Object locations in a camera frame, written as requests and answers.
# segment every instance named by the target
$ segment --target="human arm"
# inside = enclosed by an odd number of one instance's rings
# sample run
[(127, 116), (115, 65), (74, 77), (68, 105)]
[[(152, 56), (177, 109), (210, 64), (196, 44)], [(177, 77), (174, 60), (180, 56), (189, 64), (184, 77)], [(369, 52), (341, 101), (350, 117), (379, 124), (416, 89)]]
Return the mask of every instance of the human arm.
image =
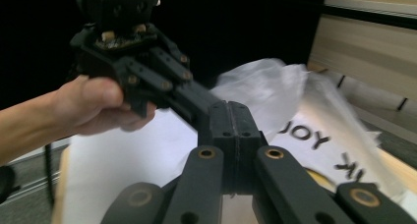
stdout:
[(79, 76), (59, 89), (0, 111), (0, 165), (38, 147), (72, 135), (110, 129), (134, 131), (154, 117), (155, 106), (141, 118), (123, 103), (111, 79)]

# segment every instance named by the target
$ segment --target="human hand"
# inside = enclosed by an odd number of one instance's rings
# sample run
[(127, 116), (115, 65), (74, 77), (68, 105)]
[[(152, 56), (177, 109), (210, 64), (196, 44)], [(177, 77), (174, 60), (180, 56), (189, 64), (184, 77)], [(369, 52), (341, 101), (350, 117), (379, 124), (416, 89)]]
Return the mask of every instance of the human hand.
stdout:
[(92, 135), (110, 129), (134, 131), (153, 119), (156, 106), (148, 104), (145, 118), (123, 102), (120, 86), (109, 78), (79, 76), (52, 92), (51, 109), (68, 134)]

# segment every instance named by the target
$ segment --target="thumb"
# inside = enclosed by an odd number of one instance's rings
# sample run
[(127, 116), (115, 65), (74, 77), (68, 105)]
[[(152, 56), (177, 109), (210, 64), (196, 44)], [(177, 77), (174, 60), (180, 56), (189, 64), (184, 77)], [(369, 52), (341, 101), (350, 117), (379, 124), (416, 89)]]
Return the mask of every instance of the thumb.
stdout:
[(119, 107), (123, 103), (123, 91), (117, 82), (108, 78), (94, 78), (82, 85), (82, 99), (90, 108)]

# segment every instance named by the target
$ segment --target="robotic arm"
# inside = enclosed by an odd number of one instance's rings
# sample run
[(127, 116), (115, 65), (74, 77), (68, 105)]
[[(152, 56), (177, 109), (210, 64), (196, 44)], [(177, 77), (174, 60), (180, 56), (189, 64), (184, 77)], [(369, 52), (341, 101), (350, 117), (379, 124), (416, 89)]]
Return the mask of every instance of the robotic arm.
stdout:
[(190, 59), (149, 22), (158, 0), (77, 0), (91, 20), (71, 40), (80, 74), (109, 77), (140, 115), (172, 108), (198, 132), (180, 177), (126, 188), (102, 223), (219, 223), (222, 195), (252, 195), (259, 223), (414, 223), (369, 184), (321, 188), (285, 149), (270, 146), (249, 109), (193, 80)]

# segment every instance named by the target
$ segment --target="black backdrop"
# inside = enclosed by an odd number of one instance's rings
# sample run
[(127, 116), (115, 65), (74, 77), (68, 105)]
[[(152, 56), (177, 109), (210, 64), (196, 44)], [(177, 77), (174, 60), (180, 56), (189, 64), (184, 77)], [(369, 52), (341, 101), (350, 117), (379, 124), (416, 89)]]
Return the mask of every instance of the black backdrop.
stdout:
[[(324, 0), (161, 0), (152, 22), (190, 56), (197, 81), (275, 57), (308, 61)], [(0, 109), (58, 88), (86, 22), (76, 0), (0, 0)]]

